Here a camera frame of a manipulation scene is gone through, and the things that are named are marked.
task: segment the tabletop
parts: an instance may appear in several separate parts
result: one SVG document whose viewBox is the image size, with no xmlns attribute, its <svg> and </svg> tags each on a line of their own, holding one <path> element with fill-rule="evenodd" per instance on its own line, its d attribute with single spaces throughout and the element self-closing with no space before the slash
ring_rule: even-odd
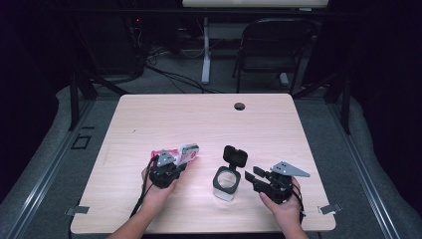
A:
<svg viewBox="0 0 422 239">
<path fill-rule="evenodd" d="M 243 104 L 242 111 L 235 104 Z M 261 202 L 245 170 L 265 170 L 280 161 L 311 177 L 298 177 L 307 217 L 306 231 L 335 227 L 295 104 L 285 94 L 126 95 L 121 97 L 80 202 L 73 233 L 111 233 L 129 217 L 141 192 L 141 172 L 153 150 L 197 143 L 196 159 L 178 179 L 167 204 L 146 233 L 278 232 L 272 213 Z M 213 177 L 226 145 L 246 151 L 246 166 L 235 197 L 213 194 Z"/>
<path fill-rule="evenodd" d="M 324 8 L 328 0 L 183 0 L 184 7 Z"/>
</svg>

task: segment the gray carpet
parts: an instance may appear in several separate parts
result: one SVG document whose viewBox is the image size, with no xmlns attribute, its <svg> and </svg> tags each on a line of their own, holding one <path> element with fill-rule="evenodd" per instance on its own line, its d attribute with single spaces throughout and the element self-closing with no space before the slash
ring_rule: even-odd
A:
<svg viewBox="0 0 422 239">
<path fill-rule="evenodd" d="M 214 52 L 212 62 L 211 83 L 207 89 L 223 93 L 234 93 L 235 80 L 231 78 L 234 58 L 231 52 Z M 185 56 L 161 55 L 156 59 L 155 67 L 160 70 L 179 73 L 199 82 L 202 70 L 202 58 L 187 58 Z M 245 93 L 282 92 L 278 79 L 261 77 L 260 83 L 249 80 L 245 82 Z M 199 90 L 175 82 L 181 91 L 200 93 Z M 165 77 L 145 70 L 136 81 L 119 84 L 123 89 L 136 94 L 180 94 Z M 70 125 L 69 89 L 58 93 L 60 109 L 52 129 L 43 144 L 34 155 L 31 163 L 21 179 L 0 205 L 0 238 L 5 238 L 14 223 L 21 215 L 25 200 L 31 195 L 31 190 L 43 172 L 50 166 L 57 154 L 63 157 L 63 163 L 58 166 L 57 174 L 48 191 L 41 198 L 32 214 L 23 224 L 22 238 L 68 238 L 71 217 L 65 215 L 68 207 L 77 205 L 81 198 L 89 175 L 93 168 L 100 146 L 106 134 L 106 129 L 115 109 L 118 97 L 110 90 L 97 86 L 100 93 L 95 102 L 82 100 L 83 118 L 74 133 L 67 132 Z M 384 233 L 373 212 L 370 201 L 361 185 L 354 167 L 353 156 L 344 140 L 342 129 L 338 127 L 338 119 L 332 112 L 337 112 L 336 106 L 327 106 L 321 99 L 321 93 L 316 92 L 310 98 L 296 101 L 296 106 L 305 133 L 311 146 L 316 166 L 322 179 L 330 203 L 339 203 L 344 208 L 335 215 L 336 228 L 322 232 L 322 238 L 384 238 Z M 383 172 L 372 151 L 370 135 L 364 122 L 361 109 L 356 101 L 352 101 L 350 112 L 351 136 L 371 174 L 376 188 L 385 207 L 391 215 L 391 220 L 402 238 L 422 238 L 422 221 L 415 211 L 403 201 L 397 193 L 388 176 Z M 59 151 L 62 145 L 65 150 Z M 250 237 L 278 238 L 280 235 L 249 235 Z M 310 232 L 311 238 L 318 238 L 316 232 Z M 74 235 L 74 238 L 104 238 L 104 235 Z M 196 235 L 199 238 L 210 238 Z M 219 235 L 219 238 L 247 238 L 247 235 Z"/>
</svg>

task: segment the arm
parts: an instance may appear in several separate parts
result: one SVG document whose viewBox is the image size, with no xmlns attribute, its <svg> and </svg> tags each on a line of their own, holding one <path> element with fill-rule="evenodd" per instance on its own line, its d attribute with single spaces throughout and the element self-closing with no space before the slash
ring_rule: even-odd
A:
<svg viewBox="0 0 422 239">
<path fill-rule="evenodd" d="M 293 177 L 292 182 L 300 188 L 298 181 Z M 294 187 L 295 193 L 299 194 L 298 188 Z M 308 238 L 300 222 L 300 204 L 293 195 L 287 202 L 277 204 L 272 201 L 265 193 L 260 192 L 260 198 L 263 203 L 273 212 L 274 219 L 285 235 L 286 239 Z"/>
<path fill-rule="evenodd" d="M 142 178 L 144 178 L 145 172 L 146 170 L 144 169 L 142 172 Z M 171 182 L 167 188 L 162 189 L 152 185 L 149 191 L 146 193 L 142 202 L 142 206 L 137 211 L 137 213 L 134 214 L 129 220 L 127 220 L 122 226 L 120 226 L 108 238 L 141 238 L 149 223 L 151 223 L 154 217 L 164 207 L 167 197 L 176 187 L 176 181 L 177 179 Z M 147 176 L 146 188 L 149 188 L 151 184 L 152 182 L 149 179 L 149 176 Z"/>
</svg>

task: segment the office chair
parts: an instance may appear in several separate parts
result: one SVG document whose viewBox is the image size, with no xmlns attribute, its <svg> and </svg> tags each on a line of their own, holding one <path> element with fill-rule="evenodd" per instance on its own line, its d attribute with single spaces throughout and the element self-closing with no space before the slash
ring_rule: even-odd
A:
<svg viewBox="0 0 422 239">
<path fill-rule="evenodd" d="M 238 59 L 232 77 L 237 72 L 240 91 L 242 72 L 294 73 L 289 93 L 292 94 L 304 47 L 317 34 L 314 22 L 304 19 L 266 18 L 248 25 L 242 35 Z"/>
</svg>

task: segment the dark background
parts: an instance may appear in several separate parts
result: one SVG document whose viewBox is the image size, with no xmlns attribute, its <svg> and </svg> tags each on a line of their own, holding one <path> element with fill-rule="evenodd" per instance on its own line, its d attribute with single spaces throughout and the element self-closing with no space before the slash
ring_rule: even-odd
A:
<svg viewBox="0 0 422 239">
<path fill-rule="evenodd" d="M 55 93 L 69 84 L 75 60 L 98 73 L 98 61 L 107 58 L 93 59 L 75 29 L 61 17 L 44 14 L 44 1 L 9 2 L 0 6 L 0 200 L 50 128 L 58 109 Z M 422 214 L 418 189 L 422 184 L 421 5 L 332 0 L 329 11 L 353 11 L 363 17 L 356 22 L 326 20 L 322 24 L 304 81 L 320 81 L 352 62 L 352 95 L 363 107 L 377 158 L 401 195 Z M 118 32 L 119 27 L 103 23 L 96 30 Z M 127 44 L 124 39 L 111 44 Z M 130 44 L 123 47 L 131 59 L 128 62 L 136 61 Z M 105 46 L 103 51 L 115 55 L 113 47 Z M 138 70 L 128 65 L 123 69 Z"/>
</svg>

